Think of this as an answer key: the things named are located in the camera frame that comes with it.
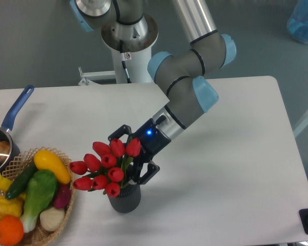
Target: gray floor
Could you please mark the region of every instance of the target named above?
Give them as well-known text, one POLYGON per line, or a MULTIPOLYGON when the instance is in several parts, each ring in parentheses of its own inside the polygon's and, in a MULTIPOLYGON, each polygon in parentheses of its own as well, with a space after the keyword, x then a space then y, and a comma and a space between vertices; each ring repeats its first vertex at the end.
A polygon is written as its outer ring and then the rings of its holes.
MULTIPOLYGON (((153 53, 188 50, 171 1, 144 2, 159 26, 153 53)), ((219 32, 232 36, 238 49, 235 61, 210 78, 275 77, 291 125, 308 108, 308 45, 294 41, 286 30, 296 2, 207 1, 219 32)), ((100 31, 83 32, 67 0, 0 0, 0 89, 76 86, 78 66, 84 72, 113 69, 100 31)), ((308 128, 296 140, 308 177, 308 128)))

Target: wicker basket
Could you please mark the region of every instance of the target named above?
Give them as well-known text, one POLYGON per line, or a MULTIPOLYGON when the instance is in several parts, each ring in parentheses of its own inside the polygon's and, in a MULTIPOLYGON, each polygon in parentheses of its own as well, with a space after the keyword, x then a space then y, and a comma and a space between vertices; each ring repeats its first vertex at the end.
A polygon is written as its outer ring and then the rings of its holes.
MULTIPOLYGON (((63 161, 63 163, 66 166, 68 166, 69 163, 71 162, 71 160, 68 158, 67 155, 65 155, 64 153, 62 153, 61 151, 57 149, 51 149, 51 148, 45 148, 45 147, 42 147, 40 149, 38 148, 31 149, 15 157, 14 160, 11 161, 9 165, 6 167, 6 169, 2 172, 2 176, 10 180, 14 180, 24 168, 28 167, 30 163, 32 163, 35 153, 39 150, 49 150, 55 153, 57 156, 60 157, 60 159, 63 161)), ((72 182, 73 182, 75 180, 75 174, 72 172, 70 172, 70 174, 71 174, 72 182)), ((71 213, 73 202, 74 202, 75 189, 72 185, 70 186, 70 189, 71 189, 72 197, 71 197, 70 203, 65 208, 65 218, 63 222, 60 224, 60 226, 58 227, 58 229, 54 232, 47 232, 41 227, 40 221, 38 219, 35 229, 32 232, 25 233, 21 242, 19 242, 17 245, 47 245, 60 234, 60 232, 64 228, 67 222, 67 219, 71 213)))

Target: light blue joint cap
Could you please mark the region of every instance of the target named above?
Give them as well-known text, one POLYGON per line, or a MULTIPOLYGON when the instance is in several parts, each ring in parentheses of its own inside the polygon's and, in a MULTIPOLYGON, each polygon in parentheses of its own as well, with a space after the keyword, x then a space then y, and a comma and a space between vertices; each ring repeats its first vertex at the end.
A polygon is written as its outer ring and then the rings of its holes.
POLYGON ((193 79, 193 88, 197 101, 203 112, 207 113, 207 111, 218 101, 218 93, 202 76, 193 79))
POLYGON ((93 29, 88 25, 88 23, 83 19, 83 16, 79 12, 74 0, 70 0, 70 6, 73 10, 74 15, 78 19, 78 22, 80 23, 82 29, 86 32, 91 32, 93 29))
POLYGON ((232 38, 229 35, 222 34, 221 36, 225 40, 225 44, 226 44, 226 58, 225 58, 225 63, 223 65, 225 66, 226 64, 232 62, 235 59, 236 45, 234 43, 234 40, 232 40, 232 38))
POLYGON ((147 65, 147 71, 154 81, 155 81, 156 72, 159 69, 160 64, 168 56, 172 56, 172 55, 169 52, 162 51, 162 52, 155 54, 151 58, 151 60, 149 60, 148 65, 147 65))

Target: saucepan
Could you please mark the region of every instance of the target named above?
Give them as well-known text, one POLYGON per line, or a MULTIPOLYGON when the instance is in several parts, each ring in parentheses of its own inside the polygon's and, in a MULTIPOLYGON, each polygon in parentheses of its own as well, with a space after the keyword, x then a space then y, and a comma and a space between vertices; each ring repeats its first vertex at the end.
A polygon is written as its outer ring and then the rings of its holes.
POLYGON ((27 86, 6 114, 0 127, 0 172, 14 157, 20 154, 18 146, 12 140, 9 132, 12 130, 17 113, 34 91, 34 86, 27 86))

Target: red tulip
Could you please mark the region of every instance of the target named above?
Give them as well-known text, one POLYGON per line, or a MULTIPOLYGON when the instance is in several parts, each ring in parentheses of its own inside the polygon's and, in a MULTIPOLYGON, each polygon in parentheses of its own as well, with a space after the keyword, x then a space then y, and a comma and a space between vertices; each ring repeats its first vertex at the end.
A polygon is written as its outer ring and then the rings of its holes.
POLYGON ((81 191, 90 190, 90 188, 91 188, 91 178, 89 178, 89 177, 78 178, 73 182, 73 187, 76 188, 77 190, 81 190, 81 191))
POLYGON ((93 154, 86 154, 83 160, 91 172, 98 171, 101 167, 101 161, 98 160, 93 154))
POLYGON ((73 173, 83 175, 87 172, 88 168, 84 161, 73 161, 70 163, 70 170, 73 173))
POLYGON ((105 191, 109 196, 118 196, 120 193, 120 186, 117 183, 112 182, 105 187, 105 191))
POLYGON ((100 157, 111 153, 111 147, 103 142, 94 142, 92 144, 92 149, 95 150, 100 157))
POLYGON ((112 168, 117 164, 117 158, 112 154, 102 156, 102 165, 105 168, 112 168))
POLYGON ((91 186, 95 190, 101 190, 106 187, 107 183, 108 183, 107 177, 105 175, 99 175, 93 178, 91 186))
POLYGON ((127 145, 125 151, 129 156, 136 157, 140 153, 140 148, 140 140, 136 137, 127 145))
POLYGON ((108 177, 113 182, 120 182, 124 177, 124 173, 121 168, 115 167, 108 171, 108 177))
POLYGON ((113 155, 116 157, 121 157, 125 154, 125 147, 121 140, 115 138, 111 141, 111 149, 113 155))

